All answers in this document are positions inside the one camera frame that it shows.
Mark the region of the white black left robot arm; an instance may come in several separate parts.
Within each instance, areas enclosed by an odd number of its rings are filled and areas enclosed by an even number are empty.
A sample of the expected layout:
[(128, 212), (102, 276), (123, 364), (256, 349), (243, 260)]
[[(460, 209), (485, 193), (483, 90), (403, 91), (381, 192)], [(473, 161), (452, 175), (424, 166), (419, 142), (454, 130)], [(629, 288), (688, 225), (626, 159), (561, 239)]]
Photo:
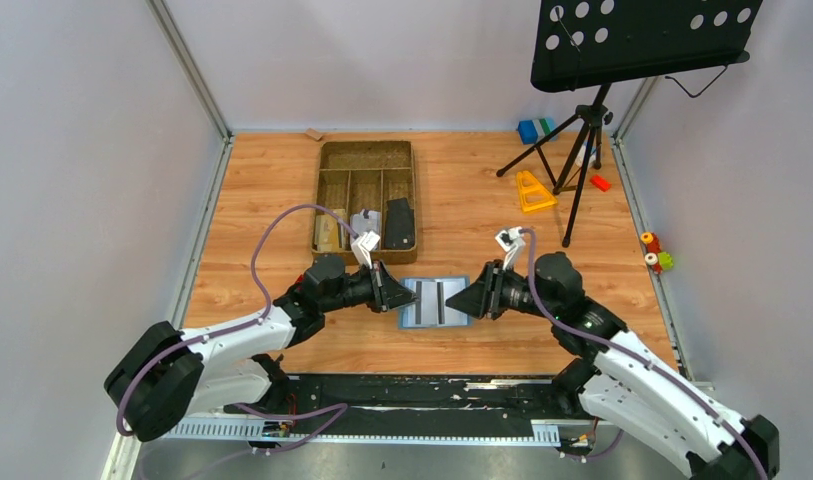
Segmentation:
[(151, 325), (106, 377), (123, 435), (157, 439), (184, 417), (226, 405), (280, 411), (288, 386), (269, 352), (317, 334), (331, 311), (366, 306), (386, 313), (415, 303), (416, 294), (381, 261), (349, 273), (332, 254), (315, 259), (284, 294), (246, 316), (196, 329)]

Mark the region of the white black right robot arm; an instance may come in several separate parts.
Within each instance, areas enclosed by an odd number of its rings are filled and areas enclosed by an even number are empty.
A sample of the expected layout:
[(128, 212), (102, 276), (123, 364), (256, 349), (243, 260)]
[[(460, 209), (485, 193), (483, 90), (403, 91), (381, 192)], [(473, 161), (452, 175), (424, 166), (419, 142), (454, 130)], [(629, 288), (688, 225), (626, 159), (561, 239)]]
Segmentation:
[(495, 260), (446, 301), (475, 318), (507, 310), (550, 319), (574, 360), (555, 379), (553, 403), (583, 412), (646, 444), (690, 479), (773, 479), (780, 472), (778, 428), (714, 400), (657, 357), (613, 312), (587, 296), (563, 252), (544, 254), (527, 275)]

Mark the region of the white card in tray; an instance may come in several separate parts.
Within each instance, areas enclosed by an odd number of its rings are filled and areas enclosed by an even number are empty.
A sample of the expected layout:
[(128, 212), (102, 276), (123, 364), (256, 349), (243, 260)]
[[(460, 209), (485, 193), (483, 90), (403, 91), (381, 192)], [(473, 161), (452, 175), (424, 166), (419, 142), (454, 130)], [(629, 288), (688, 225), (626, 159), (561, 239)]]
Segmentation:
[(377, 236), (382, 235), (382, 215), (380, 211), (361, 209), (350, 217), (350, 225), (353, 231), (361, 236), (365, 232), (373, 231)]

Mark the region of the tan cards in tray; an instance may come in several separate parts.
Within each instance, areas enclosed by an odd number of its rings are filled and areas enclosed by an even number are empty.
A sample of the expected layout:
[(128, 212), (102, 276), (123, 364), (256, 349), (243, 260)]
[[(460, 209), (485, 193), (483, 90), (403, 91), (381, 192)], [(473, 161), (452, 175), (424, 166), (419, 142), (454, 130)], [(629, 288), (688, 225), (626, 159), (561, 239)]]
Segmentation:
[(336, 252), (347, 248), (347, 229), (333, 216), (319, 213), (315, 219), (313, 246), (317, 252)]

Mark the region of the black wallet in tray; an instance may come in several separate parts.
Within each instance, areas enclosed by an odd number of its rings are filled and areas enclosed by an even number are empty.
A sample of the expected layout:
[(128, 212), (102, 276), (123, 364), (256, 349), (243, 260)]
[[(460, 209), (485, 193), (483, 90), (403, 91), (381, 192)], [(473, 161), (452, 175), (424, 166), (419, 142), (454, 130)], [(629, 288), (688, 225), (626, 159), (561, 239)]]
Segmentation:
[(406, 197), (388, 200), (383, 235), (386, 250), (409, 250), (415, 246), (415, 217)]

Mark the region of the woven compartment tray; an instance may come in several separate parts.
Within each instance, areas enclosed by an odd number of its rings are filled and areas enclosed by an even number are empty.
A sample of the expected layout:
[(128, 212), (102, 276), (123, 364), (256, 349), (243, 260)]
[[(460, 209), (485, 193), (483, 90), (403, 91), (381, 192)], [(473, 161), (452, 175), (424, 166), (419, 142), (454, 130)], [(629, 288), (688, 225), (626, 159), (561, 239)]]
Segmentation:
[[(315, 203), (337, 214), (350, 225), (361, 209), (382, 215), (382, 235), (372, 251), (374, 259), (389, 265), (412, 264), (418, 258), (418, 195), (413, 148), (404, 140), (326, 141), (321, 146)], [(386, 204), (406, 197), (415, 217), (415, 246), (409, 250), (386, 250)]]

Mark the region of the yellow triangular toy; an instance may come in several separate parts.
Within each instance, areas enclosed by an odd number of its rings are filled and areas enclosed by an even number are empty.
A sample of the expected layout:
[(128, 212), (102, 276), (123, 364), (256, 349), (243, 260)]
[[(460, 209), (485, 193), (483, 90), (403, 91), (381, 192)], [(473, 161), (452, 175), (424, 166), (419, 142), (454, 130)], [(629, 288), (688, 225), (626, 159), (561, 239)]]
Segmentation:
[(530, 171), (517, 172), (515, 180), (520, 209), (524, 214), (536, 213), (558, 205), (558, 199)]

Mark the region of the red block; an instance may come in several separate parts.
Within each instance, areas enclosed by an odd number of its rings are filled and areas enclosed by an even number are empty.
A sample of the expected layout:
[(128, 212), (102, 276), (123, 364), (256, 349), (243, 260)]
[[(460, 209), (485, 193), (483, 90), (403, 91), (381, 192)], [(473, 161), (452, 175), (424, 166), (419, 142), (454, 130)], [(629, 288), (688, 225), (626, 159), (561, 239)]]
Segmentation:
[(611, 189), (612, 184), (600, 175), (593, 175), (590, 179), (591, 184), (602, 192), (607, 192)]

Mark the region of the blue green block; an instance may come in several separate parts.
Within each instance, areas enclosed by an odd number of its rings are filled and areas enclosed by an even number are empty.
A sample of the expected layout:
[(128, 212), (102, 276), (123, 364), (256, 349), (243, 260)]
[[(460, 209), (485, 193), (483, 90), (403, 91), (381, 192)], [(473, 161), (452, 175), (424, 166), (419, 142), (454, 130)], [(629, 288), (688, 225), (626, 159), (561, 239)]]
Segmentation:
[(556, 129), (555, 121), (550, 117), (522, 120), (516, 131), (524, 145), (533, 145)]

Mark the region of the small cardboard scrap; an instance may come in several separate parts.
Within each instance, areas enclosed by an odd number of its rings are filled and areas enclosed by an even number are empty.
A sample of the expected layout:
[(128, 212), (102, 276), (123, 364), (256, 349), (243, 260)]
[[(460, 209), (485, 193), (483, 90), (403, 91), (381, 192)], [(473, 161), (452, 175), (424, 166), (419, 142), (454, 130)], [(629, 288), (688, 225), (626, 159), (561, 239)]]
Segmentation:
[(324, 134), (322, 132), (313, 128), (306, 129), (304, 134), (316, 142), (321, 141), (322, 138), (324, 137)]

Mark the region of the colourful toy stack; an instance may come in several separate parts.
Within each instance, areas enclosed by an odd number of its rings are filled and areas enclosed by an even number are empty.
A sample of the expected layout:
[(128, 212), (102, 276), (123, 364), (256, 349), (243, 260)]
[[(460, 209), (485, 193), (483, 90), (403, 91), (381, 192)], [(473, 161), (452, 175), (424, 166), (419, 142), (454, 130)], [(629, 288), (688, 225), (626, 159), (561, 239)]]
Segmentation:
[(674, 268), (673, 257), (662, 248), (659, 237), (655, 233), (645, 231), (639, 236), (639, 239), (645, 250), (645, 264), (654, 273), (661, 274)]

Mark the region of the black music stand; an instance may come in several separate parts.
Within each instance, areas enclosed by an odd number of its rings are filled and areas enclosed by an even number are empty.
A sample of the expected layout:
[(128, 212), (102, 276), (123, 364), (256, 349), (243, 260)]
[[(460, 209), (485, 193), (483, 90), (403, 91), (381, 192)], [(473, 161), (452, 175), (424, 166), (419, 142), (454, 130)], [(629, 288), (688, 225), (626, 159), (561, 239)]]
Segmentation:
[(546, 93), (596, 88), (555, 129), (497, 170), (504, 176), (575, 122), (582, 127), (563, 169), (551, 173), (553, 194), (574, 194), (562, 246), (571, 244), (589, 168), (602, 164), (602, 139), (612, 111), (605, 99), (613, 84), (745, 63), (758, 1), (543, 1), (540, 4), (531, 85)]

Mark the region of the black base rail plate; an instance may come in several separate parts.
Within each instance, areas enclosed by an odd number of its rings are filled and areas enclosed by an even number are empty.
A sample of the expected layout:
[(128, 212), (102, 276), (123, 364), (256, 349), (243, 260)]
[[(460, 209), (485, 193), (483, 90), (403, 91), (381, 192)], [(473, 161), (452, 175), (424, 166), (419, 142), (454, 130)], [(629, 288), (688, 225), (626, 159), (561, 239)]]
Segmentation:
[(297, 434), (524, 437), (535, 420), (593, 421), (549, 376), (300, 374), (249, 406), (297, 416)]

